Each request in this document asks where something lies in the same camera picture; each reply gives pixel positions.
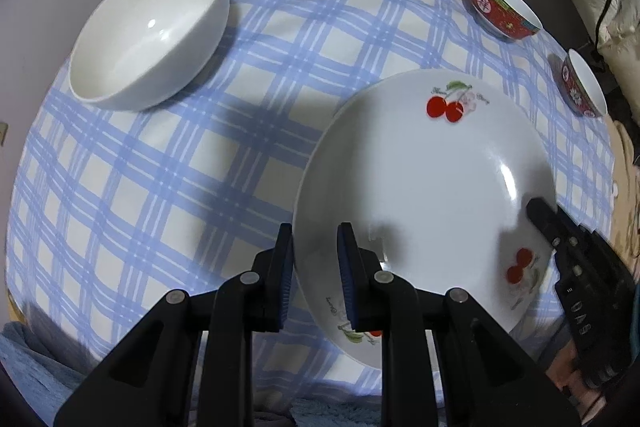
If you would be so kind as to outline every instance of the metal rivet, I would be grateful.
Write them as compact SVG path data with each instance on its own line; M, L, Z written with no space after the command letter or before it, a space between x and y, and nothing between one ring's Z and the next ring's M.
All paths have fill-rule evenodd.
M184 301L184 292L182 290L171 290L165 298L169 304L180 304Z
M240 276L242 284L255 284L260 280L260 276L256 272L244 272Z
M451 297L452 301L462 303L469 298L469 294L466 291L464 291L462 288L453 288L449 292L449 297Z
M394 275L386 270L378 270L373 274L373 279L379 283L387 284L394 279Z

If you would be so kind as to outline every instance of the table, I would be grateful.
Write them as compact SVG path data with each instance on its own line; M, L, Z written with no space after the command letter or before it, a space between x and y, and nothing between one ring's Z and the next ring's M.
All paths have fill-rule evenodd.
M7 282L31 327L84 371L169 289L217 288L271 248L335 111L380 78L449 68L503 89L536 127L571 215L607 235L613 156L601 120L575 117L546 32L489 35L469 0L232 0L205 70L140 113L76 102L60 70L15 181ZM550 267L514 336L536 353L561 308ZM380 372L322 334L294 281L279 334L256 335L257 402L375 401ZM438 375L436 387L440 389Z

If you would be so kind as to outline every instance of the oval plate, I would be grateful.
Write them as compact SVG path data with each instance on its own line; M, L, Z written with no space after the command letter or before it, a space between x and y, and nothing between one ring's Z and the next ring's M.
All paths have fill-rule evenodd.
M451 104L445 114L434 97ZM542 141L482 80L416 70L360 92L318 142L296 198L296 271L312 315L348 355L380 367L380 337L351 330L342 300L336 228L350 221L383 267L427 291L465 288L510 331L551 255L525 214L534 196L556 205Z

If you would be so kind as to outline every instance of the small bowl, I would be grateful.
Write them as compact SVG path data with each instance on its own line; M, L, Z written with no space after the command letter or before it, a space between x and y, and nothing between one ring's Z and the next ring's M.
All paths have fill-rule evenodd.
M562 63L562 83L566 103L577 114L597 118L607 114L607 101L596 76L584 58L569 50Z
M523 39L542 29L540 19L523 0L472 0L491 27L510 39Z
M142 110L189 84L218 47L229 0L103 0L71 52L78 100Z

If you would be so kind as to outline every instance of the red bowl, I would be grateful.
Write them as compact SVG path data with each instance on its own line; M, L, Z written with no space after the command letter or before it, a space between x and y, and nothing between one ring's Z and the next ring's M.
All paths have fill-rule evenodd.
M523 0L472 0L491 26L511 39L523 39L542 29L540 19Z
M589 118L607 114L607 101L600 84L578 52L569 50L561 74L564 99L576 113Z

